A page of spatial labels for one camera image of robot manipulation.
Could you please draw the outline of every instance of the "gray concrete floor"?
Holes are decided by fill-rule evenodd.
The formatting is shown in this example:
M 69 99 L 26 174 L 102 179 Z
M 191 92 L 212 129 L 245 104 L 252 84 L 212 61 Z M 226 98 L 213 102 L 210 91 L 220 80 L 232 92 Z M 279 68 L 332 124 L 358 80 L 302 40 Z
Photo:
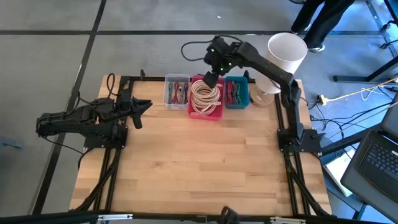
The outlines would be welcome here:
M 0 29 L 91 29 L 100 0 L 0 1 Z M 388 21 L 387 9 L 374 1 L 382 21 Z M 105 7 L 100 30 L 289 30 L 301 6 L 288 0 L 113 0 Z M 389 30 L 394 34 L 395 28 Z M 352 5 L 335 30 L 375 31 L 377 25 L 363 2 Z M 266 50 L 270 36 L 239 36 L 252 43 L 260 53 Z M 148 76 L 168 73 L 205 73 L 209 67 L 202 62 L 187 62 L 180 56 L 180 46 L 191 40 L 209 40 L 207 35 L 97 36 L 81 85 L 86 99 L 97 96 L 103 75 L 138 75 L 144 69 Z M 0 217 L 29 213 L 39 180 L 44 171 L 51 144 L 34 133 L 36 117 L 43 112 L 65 109 L 78 72 L 88 36 L 0 35 L 0 136 L 23 143 L 20 150 L 5 147 L 0 151 Z M 326 50 L 308 53 L 295 76 L 304 82 L 310 104 L 315 96 L 333 98 L 368 85 L 334 83 L 333 75 L 366 76 L 392 59 L 389 50 L 381 50 L 380 36 L 331 36 Z M 189 57 L 201 57 L 205 47 L 189 46 Z M 249 70 L 252 77 L 257 73 Z M 242 75 L 234 69 L 231 75 Z M 346 116 L 343 108 L 353 114 L 389 98 L 373 94 L 364 102 L 359 95 L 329 103 L 320 109 L 327 118 Z M 321 114 L 312 109 L 317 118 Z M 382 115 L 361 125 L 378 123 Z M 320 129 L 322 124 L 314 123 Z M 329 125 L 328 136 L 338 127 Z M 345 131 L 350 135 L 360 128 Z M 67 134 L 65 144 L 81 149 L 83 138 Z M 67 211 L 77 174 L 78 155 L 62 150 L 49 194 L 45 213 Z M 334 195 L 329 195 L 333 213 L 351 218 L 353 210 Z M 388 222 L 369 208 L 367 220 Z

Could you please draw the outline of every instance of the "laptop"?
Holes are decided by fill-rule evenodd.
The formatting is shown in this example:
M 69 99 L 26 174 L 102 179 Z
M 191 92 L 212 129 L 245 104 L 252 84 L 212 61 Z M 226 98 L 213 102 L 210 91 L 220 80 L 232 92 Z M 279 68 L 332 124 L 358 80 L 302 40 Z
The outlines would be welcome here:
M 358 171 L 378 190 L 398 202 L 398 106 L 388 109 L 381 129 L 384 134 L 369 131 L 359 151 L 366 151 Z

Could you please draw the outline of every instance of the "yellow cable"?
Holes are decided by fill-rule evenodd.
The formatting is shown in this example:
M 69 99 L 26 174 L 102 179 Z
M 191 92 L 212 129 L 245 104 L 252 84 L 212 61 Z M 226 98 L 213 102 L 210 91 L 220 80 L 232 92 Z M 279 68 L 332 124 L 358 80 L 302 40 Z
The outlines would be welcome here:
M 382 83 L 382 84 L 378 84 L 378 85 L 376 85 L 376 86 L 374 86 L 374 87 L 362 89 L 362 90 L 356 91 L 356 92 L 354 92 L 354 93 L 350 93 L 350 94 L 347 94 L 347 95 L 339 96 L 339 97 L 334 98 L 334 99 L 328 99 L 328 98 L 326 98 L 325 96 L 321 95 L 321 99 L 322 99 L 323 105 L 326 105 L 327 102 L 340 100 L 340 99 L 342 99 L 342 98 L 344 98 L 344 97 L 347 97 L 347 96 L 352 96 L 352 95 L 355 95 L 355 94 L 357 94 L 357 93 L 361 93 L 361 92 L 363 92 L 363 91 L 372 90 L 372 89 L 377 88 L 377 87 L 379 87 L 379 86 L 385 85 L 386 83 L 393 82 L 393 81 L 395 81 L 396 79 L 398 79 L 398 78 L 393 78 L 393 79 L 388 80 L 388 81 L 386 81 L 386 82 L 384 82 L 384 83 Z

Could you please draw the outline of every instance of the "pink bin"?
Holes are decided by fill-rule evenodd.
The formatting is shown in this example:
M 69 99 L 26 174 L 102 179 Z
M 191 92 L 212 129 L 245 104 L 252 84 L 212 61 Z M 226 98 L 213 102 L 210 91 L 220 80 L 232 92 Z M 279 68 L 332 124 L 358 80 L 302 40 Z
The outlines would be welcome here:
M 194 84 L 198 80 L 203 79 L 203 75 L 195 75 L 192 77 L 192 84 Z M 196 114 L 195 110 L 192 108 L 192 89 L 191 89 L 191 95 L 190 95 L 190 101 L 188 105 L 188 116 L 190 118 L 195 118 L 195 119 L 205 119 L 209 121 L 219 121 L 223 117 L 223 100 L 224 100 L 224 78 L 219 78 L 217 81 L 218 84 L 222 84 L 221 87 L 218 87 L 220 89 L 220 99 L 218 100 L 221 102 L 221 105 L 216 106 L 216 109 L 209 115 L 201 115 L 201 114 Z

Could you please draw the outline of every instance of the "red wire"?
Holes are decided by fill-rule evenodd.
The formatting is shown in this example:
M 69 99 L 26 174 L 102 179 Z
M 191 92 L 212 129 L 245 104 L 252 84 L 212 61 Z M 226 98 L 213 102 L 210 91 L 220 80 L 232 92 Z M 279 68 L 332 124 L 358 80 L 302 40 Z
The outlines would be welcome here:
M 227 104 L 232 105 L 233 104 L 233 99 L 232 99 L 232 87 L 234 85 L 233 81 L 229 81 L 227 83 Z
M 179 89 L 180 89 L 180 84 L 178 82 L 175 82 L 174 83 L 174 97 L 172 99 L 172 103 L 175 104 L 175 105 L 179 104 L 178 96 L 177 96 Z

